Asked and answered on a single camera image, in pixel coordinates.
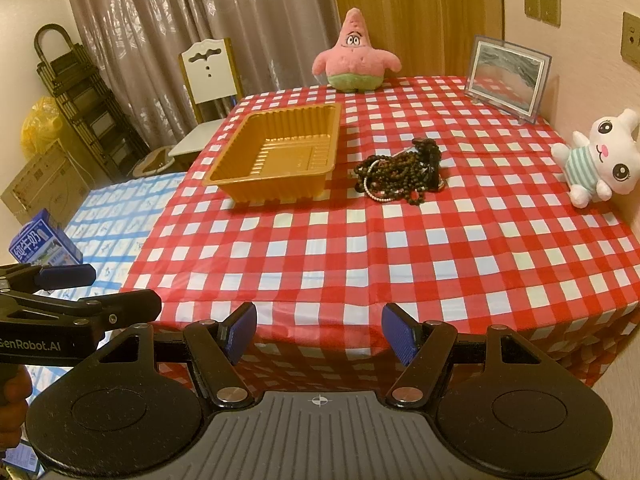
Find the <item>person's left hand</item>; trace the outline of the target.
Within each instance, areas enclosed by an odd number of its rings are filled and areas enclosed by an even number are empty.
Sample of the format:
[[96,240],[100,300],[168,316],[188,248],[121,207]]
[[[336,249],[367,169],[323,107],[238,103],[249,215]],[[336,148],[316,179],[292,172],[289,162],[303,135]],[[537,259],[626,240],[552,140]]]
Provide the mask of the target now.
[[1,405],[1,451],[16,448],[21,441],[22,426],[28,410],[27,399],[32,395],[32,378],[24,365],[1,388],[4,403]]

